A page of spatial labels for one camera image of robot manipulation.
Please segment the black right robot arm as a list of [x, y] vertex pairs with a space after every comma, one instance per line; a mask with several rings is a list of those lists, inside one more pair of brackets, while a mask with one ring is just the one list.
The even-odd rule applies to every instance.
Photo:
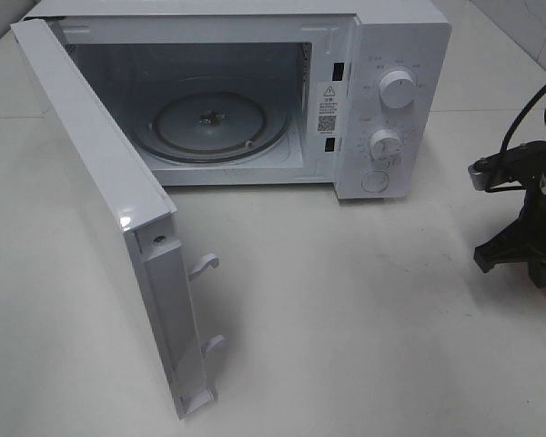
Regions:
[[[546, 107], [544, 110], [546, 127]], [[546, 141], [523, 143], [503, 153], [475, 161], [468, 167], [473, 186], [497, 192], [508, 182], [525, 191], [520, 215], [507, 228], [474, 250], [483, 269], [495, 264], [546, 261]]]

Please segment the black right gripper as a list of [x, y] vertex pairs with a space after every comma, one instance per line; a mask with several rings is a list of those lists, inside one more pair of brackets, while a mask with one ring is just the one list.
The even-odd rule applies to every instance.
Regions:
[[523, 143], [468, 167], [476, 190], [526, 189], [518, 217], [520, 255], [546, 255], [546, 141]]

